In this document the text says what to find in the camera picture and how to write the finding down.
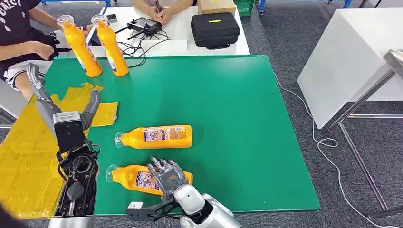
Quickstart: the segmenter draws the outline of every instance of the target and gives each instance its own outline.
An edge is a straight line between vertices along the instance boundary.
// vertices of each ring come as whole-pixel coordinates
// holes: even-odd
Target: plastic bottle
[[[88,77],[96,77],[102,73],[102,68],[94,57],[86,43],[83,31],[74,24],[70,15],[62,15],[58,18],[58,25],[63,29],[67,42],[76,55]]]
[[[117,45],[116,34],[108,25],[108,18],[101,14],[95,15],[92,17],[91,22],[96,26],[99,40],[105,49],[106,57],[108,58],[114,74],[118,77],[127,75],[129,68]]]
[[[187,177],[189,184],[193,184],[193,174],[186,171],[183,173]],[[129,190],[163,196],[163,191],[155,183],[153,176],[146,166],[129,165],[120,168],[112,164],[106,170],[105,179],[108,183],[120,183]]]
[[[192,146],[192,127],[139,127],[131,132],[116,133],[115,144],[118,148],[131,146],[135,149],[189,148]]]

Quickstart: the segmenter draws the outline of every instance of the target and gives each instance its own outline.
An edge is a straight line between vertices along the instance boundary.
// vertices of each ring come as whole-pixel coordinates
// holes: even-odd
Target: person
[[[0,78],[29,100],[32,86],[26,69],[29,63],[39,66],[44,76],[56,48],[69,48],[57,20],[36,8],[40,0],[0,0]],[[34,29],[30,19],[58,29],[51,35]]]
[[[139,9],[141,12],[150,16],[152,20],[158,21],[163,25],[166,25],[171,21],[172,17],[188,8],[194,6],[197,0],[159,0],[161,6],[170,6],[164,8],[161,12],[157,12],[156,0],[132,0],[133,6]]]
[[[1,226],[5,228],[28,228],[23,222],[16,220],[11,216],[0,203],[0,221]]]

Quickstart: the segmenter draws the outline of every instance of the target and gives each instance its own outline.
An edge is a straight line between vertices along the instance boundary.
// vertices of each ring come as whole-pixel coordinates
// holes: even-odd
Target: cardboard box
[[[235,15],[236,5],[233,0],[198,0],[199,14],[232,13]]]

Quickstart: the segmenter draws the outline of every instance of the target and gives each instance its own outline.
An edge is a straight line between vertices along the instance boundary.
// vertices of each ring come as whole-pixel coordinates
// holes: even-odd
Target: robot finger
[[[169,162],[170,164],[174,165],[174,166],[179,167],[179,165],[178,165],[178,164],[176,164],[176,162],[174,162],[173,160],[168,160],[168,162]]]
[[[154,175],[156,172],[158,172],[152,164],[147,164],[148,170]]]
[[[166,162],[166,160],[160,159],[160,161],[162,162],[163,165],[168,165],[168,163]]]
[[[155,166],[156,166],[159,170],[161,170],[162,165],[161,165],[161,163],[158,161],[158,159],[155,158],[155,157],[151,157],[151,160],[154,162]]]

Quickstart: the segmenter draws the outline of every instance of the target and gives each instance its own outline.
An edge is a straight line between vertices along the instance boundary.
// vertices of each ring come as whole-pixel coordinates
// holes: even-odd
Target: bottle label
[[[105,54],[106,54],[106,58],[108,59],[109,64],[111,65],[112,70],[113,70],[114,72],[116,72],[116,71],[117,71],[117,69],[116,69],[116,64],[115,64],[115,62],[113,61],[113,58],[110,57],[110,55],[108,54],[108,52],[107,52],[106,50],[105,50]]]
[[[87,73],[87,69],[86,69],[86,67],[84,66],[83,61],[81,61],[80,57],[77,56],[77,60],[78,60],[78,62],[80,63],[81,67],[83,68],[84,72]]]
[[[144,131],[145,142],[166,139],[186,139],[186,129],[183,127],[172,127],[166,130],[162,128],[154,128]]]
[[[85,44],[87,51],[89,52],[89,54],[91,55],[92,59],[96,62],[96,64],[99,66],[98,62],[96,61],[96,58],[94,56],[94,54],[92,53],[91,49],[89,48],[88,44]],[[77,60],[79,61],[81,67],[83,68],[84,72],[87,72],[86,67],[84,66],[83,61],[80,59],[80,57],[78,55],[76,55]]]
[[[148,189],[157,189],[157,190],[160,189],[157,183],[155,183],[151,173],[148,172],[139,172],[137,174],[136,186]]]

